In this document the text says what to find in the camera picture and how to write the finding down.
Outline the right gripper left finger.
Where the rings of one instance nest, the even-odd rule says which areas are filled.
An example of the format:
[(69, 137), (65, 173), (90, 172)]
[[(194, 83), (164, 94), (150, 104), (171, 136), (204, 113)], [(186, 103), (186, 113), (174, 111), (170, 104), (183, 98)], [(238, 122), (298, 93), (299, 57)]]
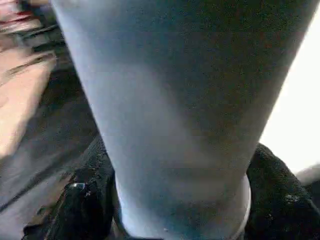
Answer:
[(23, 229), (25, 240), (104, 240), (113, 220), (114, 170), (97, 136), (81, 155), (82, 165), (59, 181)]

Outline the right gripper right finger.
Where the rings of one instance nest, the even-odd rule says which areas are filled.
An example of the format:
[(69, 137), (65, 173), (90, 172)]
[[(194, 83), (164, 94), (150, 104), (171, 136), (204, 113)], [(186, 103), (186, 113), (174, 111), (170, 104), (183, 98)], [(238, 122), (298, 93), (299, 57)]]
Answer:
[(258, 144), (247, 170), (251, 208), (246, 240), (318, 240), (320, 210), (286, 164)]

